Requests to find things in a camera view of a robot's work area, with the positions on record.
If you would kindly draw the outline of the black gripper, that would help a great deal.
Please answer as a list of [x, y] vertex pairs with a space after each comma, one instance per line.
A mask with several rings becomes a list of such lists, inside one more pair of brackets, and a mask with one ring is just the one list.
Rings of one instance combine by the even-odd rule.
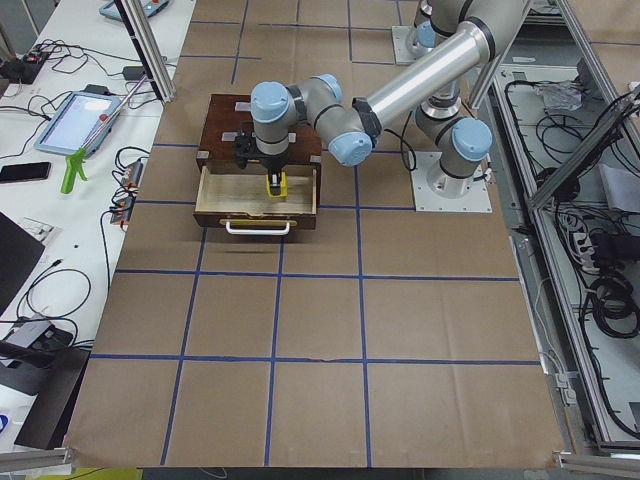
[[270, 190], [280, 190], [282, 188], [282, 170], [288, 163], [289, 152], [284, 150], [278, 154], [267, 154], [258, 148], [252, 154], [253, 158], [268, 171], [268, 185]]

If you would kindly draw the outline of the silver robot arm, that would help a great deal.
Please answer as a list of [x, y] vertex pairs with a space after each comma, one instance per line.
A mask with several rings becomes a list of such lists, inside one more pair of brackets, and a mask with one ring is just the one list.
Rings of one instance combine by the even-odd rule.
[[452, 36], [463, 22], [473, 1], [419, 1], [414, 17], [413, 42], [424, 48], [434, 48], [437, 40]]
[[306, 123], [342, 165], [353, 167], [371, 153], [392, 120], [425, 101], [448, 108], [455, 98], [439, 91], [472, 67], [506, 51], [519, 31], [521, 1], [421, 1], [414, 20], [415, 40], [427, 53], [375, 93], [342, 104], [335, 76], [322, 74], [285, 86], [257, 84], [250, 94], [254, 137], [236, 155], [259, 161], [267, 170], [267, 191], [285, 193], [289, 133]]

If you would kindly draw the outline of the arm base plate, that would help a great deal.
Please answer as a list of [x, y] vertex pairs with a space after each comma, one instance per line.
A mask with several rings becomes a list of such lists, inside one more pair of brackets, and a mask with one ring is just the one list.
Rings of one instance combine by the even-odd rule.
[[427, 48], [417, 40], [413, 26], [393, 26], [391, 36], [397, 65], [412, 64], [427, 53]]
[[477, 165], [466, 179], [448, 176], [440, 165], [440, 152], [417, 152], [416, 168], [411, 172], [415, 210], [417, 212], [490, 214], [488, 187]]

